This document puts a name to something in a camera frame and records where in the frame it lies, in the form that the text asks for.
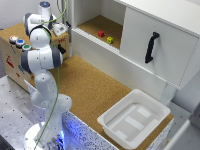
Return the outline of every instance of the white plastic bin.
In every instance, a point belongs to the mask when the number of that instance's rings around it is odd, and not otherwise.
[[[169,113],[166,106],[140,90],[133,90],[97,120],[122,147],[136,149]]]

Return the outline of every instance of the small toy block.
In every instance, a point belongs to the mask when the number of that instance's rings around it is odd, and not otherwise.
[[[104,31],[99,31],[99,32],[98,32],[98,36],[99,36],[99,37],[104,37]]]
[[[112,44],[113,43],[113,38],[112,37],[108,37],[107,38],[107,43]]]

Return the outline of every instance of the cabinet compartment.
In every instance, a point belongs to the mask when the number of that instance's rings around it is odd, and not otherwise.
[[[120,49],[126,7],[114,0],[74,0],[73,28],[81,30],[106,42],[113,37],[110,44]]]
[[[153,61],[145,63],[150,38],[155,39]],[[120,54],[147,70],[179,86],[198,38],[182,30],[127,8]]]

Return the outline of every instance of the black drawer handle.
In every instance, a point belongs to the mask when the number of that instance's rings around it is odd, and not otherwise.
[[[153,57],[151,57],[151,53],[153,50],[153,46],[154,46],[154,40],[157,39],[160,35],[156,32],[153,32],[153,36],[151,37],[150,41],[149,41],[149,45],[148,45],[148,49],[147,49],[147,54],[145,57],[145,63],[148,64],[149,62],[151,62],[153,60]]]

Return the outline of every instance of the brown cork surface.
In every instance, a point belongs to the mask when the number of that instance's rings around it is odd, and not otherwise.
[[[122,30],[123,26],[113,22],[103,16],[98,16],[92,20],[89,20],[83,24],[77,26],[78,28],[88,32],[89,34],[101,39],[104,42],[107,42],[108,37],[114,38],[112,46],[120,49]],[[105,36],[99,37],[98,32],[104,31]]]
[[[24,27],[23,23],[16,24],[12,27],[9,27],[9,28],[6,28],[6,29],[0,31],[0,37],[7,42],[9,42],[9,38],[12,35],[17,35],[19,37],[19,39],[25,40],[26,44],[29,44],[29,45],[31,44],[29,37],[26,35],[25,27]],[[56,41],[64,36],[67,36],[68,34],[63,33],[62,35],[56,37],[53,34],[53,31],[51,31],[51,35],[52,35],[53,41]]]
[[[51,70],[51,73],[57,80],[57,69]],[[60,67],[60,93],[72,98],[70,111],[120,150],[123,148],[104,133],[102,126],[97,123],[97,118],[129,92],[131,89],[78,56],[67,59]],[[172,119],[173,115],[170,114],[137,150],[145,150]]]

